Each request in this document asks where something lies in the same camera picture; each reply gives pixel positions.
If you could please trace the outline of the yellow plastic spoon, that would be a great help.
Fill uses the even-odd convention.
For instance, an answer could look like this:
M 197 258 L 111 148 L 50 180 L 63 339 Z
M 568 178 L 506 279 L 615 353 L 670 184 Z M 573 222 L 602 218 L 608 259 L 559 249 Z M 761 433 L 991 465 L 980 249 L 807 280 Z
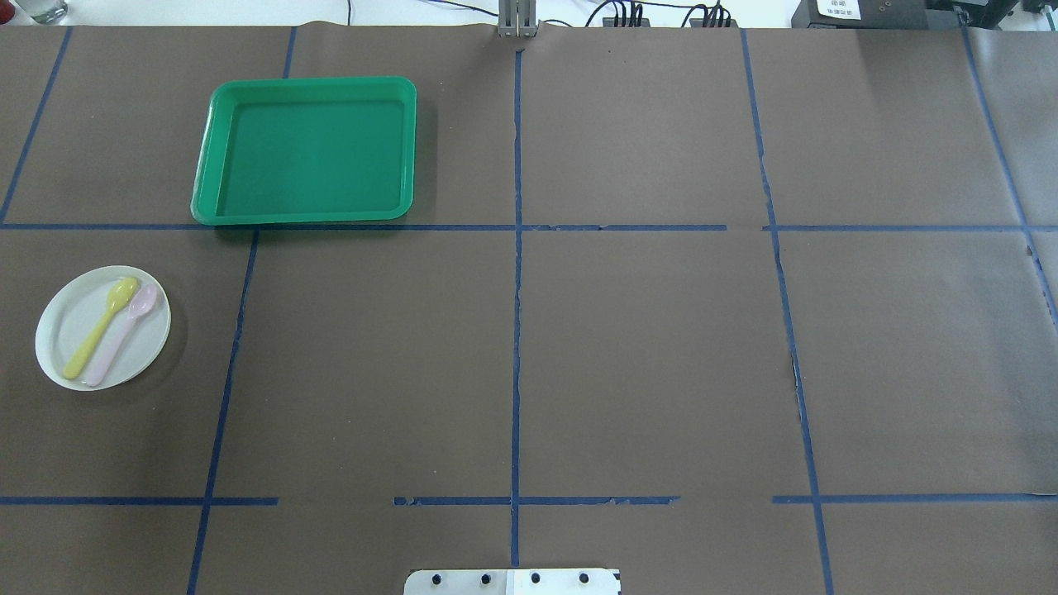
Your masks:
M 135 276 L 125 276 L 115 282 L 108 290 L 105 304 L 103 304 L 103 314 L 96 321 L 94 327 L 79 344 L 77 350 L 72 354 L 63 366 L 63 379 L 75 380 L 86 369 L 88 362 L 93 357 L 103 335 L 108 331 L 108 327 L 122 308 L 136 295 L 140 281 Z

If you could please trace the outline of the aluminium frame post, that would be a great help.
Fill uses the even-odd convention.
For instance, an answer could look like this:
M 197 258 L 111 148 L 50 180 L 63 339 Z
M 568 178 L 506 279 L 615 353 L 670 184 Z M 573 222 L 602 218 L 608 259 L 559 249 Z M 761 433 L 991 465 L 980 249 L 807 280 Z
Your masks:
M 532 38 L 539 34 L 536 0 L 498 1 L 498 34 L 501 38 Z

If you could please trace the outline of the white pedestal column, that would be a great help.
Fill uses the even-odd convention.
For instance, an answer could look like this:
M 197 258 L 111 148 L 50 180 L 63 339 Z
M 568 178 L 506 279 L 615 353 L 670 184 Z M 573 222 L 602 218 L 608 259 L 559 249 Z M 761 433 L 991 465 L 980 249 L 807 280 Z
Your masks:
M 621 594 L 618 569 L 420 569 L 404 594 Z

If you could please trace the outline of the green plastic tray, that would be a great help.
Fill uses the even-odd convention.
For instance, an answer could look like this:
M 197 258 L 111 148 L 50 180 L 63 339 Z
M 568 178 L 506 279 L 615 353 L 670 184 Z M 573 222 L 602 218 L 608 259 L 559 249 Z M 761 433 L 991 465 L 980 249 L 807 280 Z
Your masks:
M 231 80 L 211 96 L 201 226 L 394 220 L 413 204 L 418 91 L 401 76 Z

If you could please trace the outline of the pink plastic spoon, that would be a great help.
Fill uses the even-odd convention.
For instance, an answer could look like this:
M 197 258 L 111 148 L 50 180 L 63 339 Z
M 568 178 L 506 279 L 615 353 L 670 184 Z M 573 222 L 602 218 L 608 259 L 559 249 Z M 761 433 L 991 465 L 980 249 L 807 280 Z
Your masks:
M 117 327 L 111 338 L 106 339 L 84 372 L 83 380 L 87 387 L 98 387 L 117 357 L 122 343 L 136 327 L 136 322 L 154 310 L 160 291 L 156 283 L 148 283 L 136 290 L 136 294 L 128 302 L 124 312 L 118 317 Z

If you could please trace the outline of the black computer box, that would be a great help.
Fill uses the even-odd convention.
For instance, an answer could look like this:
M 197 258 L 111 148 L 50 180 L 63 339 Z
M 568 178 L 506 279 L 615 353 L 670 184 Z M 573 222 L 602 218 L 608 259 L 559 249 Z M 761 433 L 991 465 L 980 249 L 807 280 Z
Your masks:
M 960 19 L 952 10 L 933 10 L 926 1 L 800 1 L 790 26 L 947 31 L 960 29 Z

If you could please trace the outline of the black orange connector hub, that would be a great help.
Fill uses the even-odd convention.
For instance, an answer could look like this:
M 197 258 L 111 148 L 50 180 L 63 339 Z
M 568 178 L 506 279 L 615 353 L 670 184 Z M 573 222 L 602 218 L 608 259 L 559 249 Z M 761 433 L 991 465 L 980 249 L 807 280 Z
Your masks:
M 605 17 L 603 11 L 612 7 L 612 16 Z M 634 1 L 608 1 L 602 3 L 592 16 L 590 21 L 598 20 L 600 26 L 608 29 L 641 29 L 651 24 L 645 15 L 646 5 L 643 2 Z

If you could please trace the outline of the white round plate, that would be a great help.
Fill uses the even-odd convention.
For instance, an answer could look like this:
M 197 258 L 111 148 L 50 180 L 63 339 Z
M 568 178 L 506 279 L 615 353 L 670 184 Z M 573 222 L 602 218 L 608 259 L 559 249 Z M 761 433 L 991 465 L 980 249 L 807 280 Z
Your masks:
M 131 266 L 72 280 L 45 305 L 37 363 L 60 387 L 117 387 L 148 369 L 169 341 L 174 313 L 161 283 Z

